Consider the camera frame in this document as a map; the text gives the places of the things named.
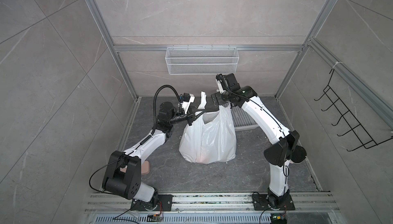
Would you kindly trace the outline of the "white plastic bag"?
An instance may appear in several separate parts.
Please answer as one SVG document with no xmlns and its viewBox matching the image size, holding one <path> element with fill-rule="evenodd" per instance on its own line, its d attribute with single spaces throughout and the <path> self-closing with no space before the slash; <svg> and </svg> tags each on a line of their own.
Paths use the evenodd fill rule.
<svg viewBox="0 0 393 224">
<path fill-rule="evenodd" d="M 228 162 L 236 156 L 236 135 L 230 106 L 202 113 L 184 129 L 179 152 L 191 163 Z"/>
</svg>

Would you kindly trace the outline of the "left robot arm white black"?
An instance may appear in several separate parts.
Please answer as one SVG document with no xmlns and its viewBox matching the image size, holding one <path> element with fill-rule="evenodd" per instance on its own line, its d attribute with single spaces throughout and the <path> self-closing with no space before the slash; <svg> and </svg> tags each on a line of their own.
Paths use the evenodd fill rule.
<svg viewBox="0 0 393 224">
<path fill-rule="evenodd" d="M 126 198 L 157 204 L 158 190 L 142 183 L 142 165 L 146 159 L 172 135 L 176 123 L 192 125 L 203 111 L 177 110 L 171 102 L 163 102 L 155 117 L 152 130 L 134 146 L 111 154 L 102 181 L 102 189 Z"/>
</svg>

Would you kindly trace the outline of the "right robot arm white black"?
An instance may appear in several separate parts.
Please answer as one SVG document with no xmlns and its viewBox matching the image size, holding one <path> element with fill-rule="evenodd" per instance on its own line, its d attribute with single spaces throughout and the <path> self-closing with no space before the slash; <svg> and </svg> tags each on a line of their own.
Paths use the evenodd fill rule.
<svg viewBox="0 0 393 224">
<path fill-rule="evenodd" d="M 263 130 L 271 146 L 264 151 L 264 157 L 270 165 L 270 184 L 268 200 L 272 207 L 278 207 L 290 195 L 288 187 L 289 164 L 302 163 L 306 150 L 298 145 L 299 133 L 290 131 L 262 103 L 258 94 L 249 86 L 235 90 L 218 84 L 219 91 L 212 95 L 215 105 L 230 103 L 245 111 Z"/>
</svg>

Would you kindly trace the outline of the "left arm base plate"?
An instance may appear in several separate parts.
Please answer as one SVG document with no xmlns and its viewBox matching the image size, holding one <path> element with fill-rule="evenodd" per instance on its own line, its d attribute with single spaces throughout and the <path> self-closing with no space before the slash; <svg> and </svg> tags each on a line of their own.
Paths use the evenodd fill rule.
<svg viewBox="0 0 393 224">
<path fill-rule="evenodd" d="M 150 202 L 136 200 L 131 205 L 132 211 L 170 211 L 173 204 L 173 195 L 159 194 Z"/>
</svg>

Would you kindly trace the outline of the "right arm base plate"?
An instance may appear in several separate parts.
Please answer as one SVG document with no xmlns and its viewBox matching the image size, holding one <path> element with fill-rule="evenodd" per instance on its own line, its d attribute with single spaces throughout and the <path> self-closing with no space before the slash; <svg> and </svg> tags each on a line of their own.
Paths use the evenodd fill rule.
<svg viewBox="0 0 393 224">
<path fill-rule="evenodd" d="M 294 201 L 291 195 L 286 194 L 281 200 L 270 200 L 268 194 L 254 192 L 251 194 L 252 203 L 255 211 L 263 210 L 279 210 L 293 211 L 295 210 Z"/>
</svg>

